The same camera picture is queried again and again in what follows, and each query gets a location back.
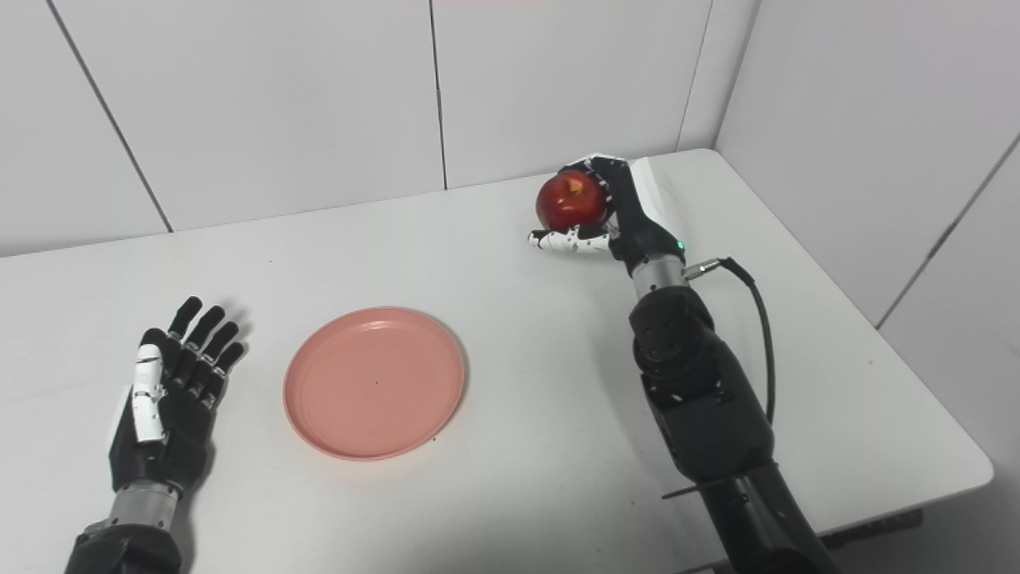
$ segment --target white table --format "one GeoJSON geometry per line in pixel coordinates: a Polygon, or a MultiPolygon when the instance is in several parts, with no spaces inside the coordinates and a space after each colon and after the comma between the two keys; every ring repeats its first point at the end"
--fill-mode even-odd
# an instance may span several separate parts
{"type": "MultiPolygon", "coordinates": [[[[719,155],[654,165],[691,260],[732,255],[758,278],[777,355],[776,460],[817,530],[991,478],[719,155]]],[[[0,571],[62,571],[81,528],[105,516],[107,424],[138,338],[191,295],[250,326],[212,472],[174,525],[192,574],[672,573],[722,558],[697,495],[659,500],[687,483],[631,362],[622,263],[524,240],[544,178],[0,259],[0,571]],[[284,373],[317,327],[372,306],[449,326],[466,393],[436,441],[330,459],[290,428],[284,373]]],[[[761,390],[745,286],[725,272],[695,285],[761,390]]]]}

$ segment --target white wall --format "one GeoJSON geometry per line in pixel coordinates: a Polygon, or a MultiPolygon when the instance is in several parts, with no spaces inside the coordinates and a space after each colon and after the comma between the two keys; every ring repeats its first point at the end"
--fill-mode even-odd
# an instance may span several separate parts
{"type": "MultiPolygon", "coordinates": [[[[710,143],[757,0],[54,1],[183,229],[710,143]]],[[[0,254],[160,230],[45,4],[13,6],[0,65],[35,92],[0,117],[36,119],[0,125],[0,254]]]]}
{"type": "Polygon", "coordinates": [[[164,229],[45,2],[0,2],[0,256],[164,229]]]}
{"type": "Polygon", "coordinates": [[[443,188],[426,2],[56,5],[174,228],[443,188]]]}
{"type": "Polygon", "coordinates": [[[718,149],[877,323],[1016,135],[1017,54],[1013,0],[769,0],[718,149]]]}
{"type": "Polygon", "coordinates": [[[673,151],[711,4],[438,2],[450,186],[673,151]]]}
{"type": "Polygon", "coordinates": [[[1020,568],[1020,152],[996,170],[1018,53],[1011,0],[769,0],[755,22],[718,147],[869,319],[962,215],[880,331],[997,476],[838,551],[847,574],[1020,568]]]}
{"type": "Polygon", "coordinates": [[[996,478],[929,509],[919,530],[847,546],[847,574],[1020,570],[1018,223],[1014,151],[881,329],[988,455],[996,478]]]}

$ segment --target black cable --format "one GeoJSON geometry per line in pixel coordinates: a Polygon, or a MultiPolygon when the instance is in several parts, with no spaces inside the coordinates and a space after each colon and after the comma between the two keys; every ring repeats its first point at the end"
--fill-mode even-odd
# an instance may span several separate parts
{"type": "Polygon", "coordinates": [[[755,277],[734,261],[733,257],[719,259],[719,265],[726,267],[729,272],[743,280],[748,285],[748,290],[751,290],[751,297],[755,299],[758,317],[762,320],[762,338],[765,341],[765,418],[768,419],[769,424],[772,424],[772,416],[775,414],[775,354],[772,351],[772,328],[768,323],[768,313],[765,312],[765,302],[758,292],[755,277]]]}

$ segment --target robotic hand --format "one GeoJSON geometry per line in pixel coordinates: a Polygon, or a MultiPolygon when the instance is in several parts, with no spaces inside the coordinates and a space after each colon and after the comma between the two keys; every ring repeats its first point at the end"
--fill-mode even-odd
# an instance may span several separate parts
{"type": "MultiPolygon", "coordinates": [[[[648,189],[655,177],[647,161],[631,166],[624,159],[597,154],[566,169],[590,175],[609,201],[606,219],[599,223],[608,250],[624,262],[638,293],[629,320],[642,387],[674,465],[695,483],[679,493],[701,494],[735,572],[835,574],[835,565],[772,458],[771,407],[766,414],[688,284],[718,266],[740,276],[762,313],[766,355],[771,357],[768,320],[754,278],[730,258],[686,266],[683,243],[642,204],[643,195],[657,191],[648,189]]],[[[589,224],[595,230],[600,226],[589,224]]],[[[539,229],[528,239],[542,248],[590,250],[578,246],[578,230],[539,229]]],[[[768,371],[771,381],[771,360],[768,371]]]]}
{"type": "Polygon", "coordinates": [[[225,316],[219,307],[185,338],[201,309],[191,298],[166,332],[153,328],[142,337],[110,447],[113,508],[79,535],[65,574],[180,572],[170,522],[205,474],[215,409],[227,372],[244,354],[240,343],[231,344],[239,331],[234,322],[212,333],[225,316]]]}

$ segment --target apple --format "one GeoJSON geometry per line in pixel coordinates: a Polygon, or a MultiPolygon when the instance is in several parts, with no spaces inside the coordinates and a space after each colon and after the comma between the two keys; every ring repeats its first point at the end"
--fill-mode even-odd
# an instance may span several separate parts
{"type": "Polygon", "coordinates": [[[542,186],[534,211],[546,228],[599,221],[606,216],[606,193],[588,173],[566,169],[542,186]]]}

